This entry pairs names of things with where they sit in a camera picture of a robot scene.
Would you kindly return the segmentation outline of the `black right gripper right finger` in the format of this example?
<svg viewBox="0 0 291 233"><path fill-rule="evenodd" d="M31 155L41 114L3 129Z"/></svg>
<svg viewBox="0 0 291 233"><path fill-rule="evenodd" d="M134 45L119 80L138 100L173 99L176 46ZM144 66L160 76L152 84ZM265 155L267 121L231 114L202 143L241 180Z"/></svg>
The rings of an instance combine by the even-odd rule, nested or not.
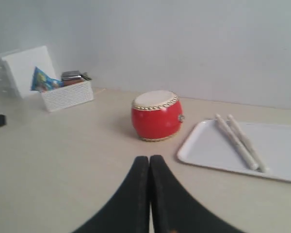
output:
<svg viewBox="0 0 291 233"><path fill-rule="evenodd" d="M149 179L154 232L241 232L199 203L176 179L162 156L150 157Z"/></svg>

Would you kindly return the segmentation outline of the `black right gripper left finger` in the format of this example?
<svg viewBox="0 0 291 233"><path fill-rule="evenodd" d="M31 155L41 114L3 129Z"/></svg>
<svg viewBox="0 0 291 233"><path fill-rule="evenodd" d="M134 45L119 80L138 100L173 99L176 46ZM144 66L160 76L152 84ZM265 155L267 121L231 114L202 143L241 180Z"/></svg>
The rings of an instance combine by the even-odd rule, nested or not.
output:
<svg viewBox="0 0 291 233"><path fill-rule="evenodd" d="M149 232L148 171L148 158L137 156L125 179L109 201L74 232Z"/></svg>

